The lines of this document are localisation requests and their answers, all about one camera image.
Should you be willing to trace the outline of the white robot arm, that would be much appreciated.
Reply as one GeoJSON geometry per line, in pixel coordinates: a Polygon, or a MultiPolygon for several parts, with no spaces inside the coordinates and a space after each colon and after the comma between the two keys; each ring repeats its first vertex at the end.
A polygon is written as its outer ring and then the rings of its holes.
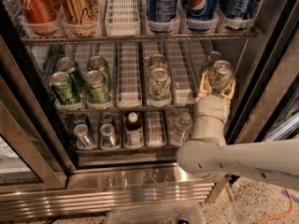
{"type": "Polygon", "coordinates": [[[194,105],[191,140],[181,145],[177,163],[185,172],[208,178],[223,173],[299,190],[299,143],[296,139],[227,145],[227,120],[235,82],[219,95],[202,75],[194,105]]]}

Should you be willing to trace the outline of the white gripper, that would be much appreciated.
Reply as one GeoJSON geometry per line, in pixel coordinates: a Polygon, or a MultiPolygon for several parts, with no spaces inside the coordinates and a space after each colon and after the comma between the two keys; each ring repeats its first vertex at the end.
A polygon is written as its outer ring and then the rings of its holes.
{"type": "Polygon", "coordinates": [[[208,81],[206,72],[203,73],[197,92],[196,103],[194,105],[194,116],[213,117],[226,123],[230,114],[231,100],[235,93],[235,78],[221,91],[219,96],[210,95],[212,88],[208,81]]]}

